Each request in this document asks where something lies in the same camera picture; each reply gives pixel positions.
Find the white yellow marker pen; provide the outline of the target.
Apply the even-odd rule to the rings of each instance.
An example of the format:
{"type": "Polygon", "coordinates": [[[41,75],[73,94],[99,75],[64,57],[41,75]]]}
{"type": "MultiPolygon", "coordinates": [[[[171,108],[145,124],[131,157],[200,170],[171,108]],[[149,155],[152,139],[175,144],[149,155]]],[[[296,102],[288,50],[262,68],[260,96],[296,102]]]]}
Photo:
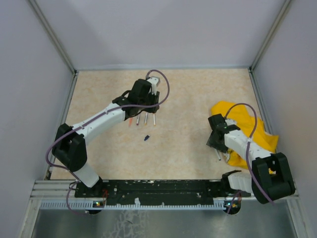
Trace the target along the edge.
{"type": "Polygon", "coordinates": [[[144,125],[147,125],[148,122],[148,113],[145,114],[144,125]]]}

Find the white blue marker pen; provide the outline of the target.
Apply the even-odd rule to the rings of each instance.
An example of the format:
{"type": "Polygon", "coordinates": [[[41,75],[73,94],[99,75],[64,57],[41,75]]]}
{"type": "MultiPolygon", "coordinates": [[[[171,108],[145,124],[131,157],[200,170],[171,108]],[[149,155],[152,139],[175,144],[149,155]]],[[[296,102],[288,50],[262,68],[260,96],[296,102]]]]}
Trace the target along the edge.
{"type": "Polygon", "coordinates": [[[217,157],[218,157],[218,160],[221,161],[221,156],[220,156],[220,153],[218,150],[215,150],[216,151],[216,154],[217,154],[217,157]]]}

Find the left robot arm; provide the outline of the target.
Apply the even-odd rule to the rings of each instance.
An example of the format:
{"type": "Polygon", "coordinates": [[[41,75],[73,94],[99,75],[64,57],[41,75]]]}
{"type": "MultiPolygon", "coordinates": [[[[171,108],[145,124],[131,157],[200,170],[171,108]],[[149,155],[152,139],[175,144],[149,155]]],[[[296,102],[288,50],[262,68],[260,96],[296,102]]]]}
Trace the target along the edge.
{"type": "Polygon", "coordinates": [[[91,196],[99,196],[103,191],[101,178],[88,164],[86,146],[101,133],[111,127],[137,116],[142,110],[151,111],[145,106],[159,102],[158,77],[138,79],[131,90],[115,98],[101,112],[87,120],[68,126],[62,124],[57,131],[58,143],[53,146],[52,154],[86,187],[91,196]]]}

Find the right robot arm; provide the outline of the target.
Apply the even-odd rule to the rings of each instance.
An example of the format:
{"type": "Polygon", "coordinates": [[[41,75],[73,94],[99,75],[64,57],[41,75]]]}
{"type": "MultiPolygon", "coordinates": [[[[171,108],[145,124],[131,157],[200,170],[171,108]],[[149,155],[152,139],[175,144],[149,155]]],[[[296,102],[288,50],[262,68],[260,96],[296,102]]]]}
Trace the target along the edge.
{"type": "Polygon", "coordinates": [[[259,146],[231,119],[221,114],[208,118],[211,135],[207,145],[227,154],[236,152],[247,162],[248,173],[233,172],[221,184],[222,192],[233,196],[238,190],[251,193],[258,202],[266,204],[295,193],[295,185],[287,157],[259,146]]]}

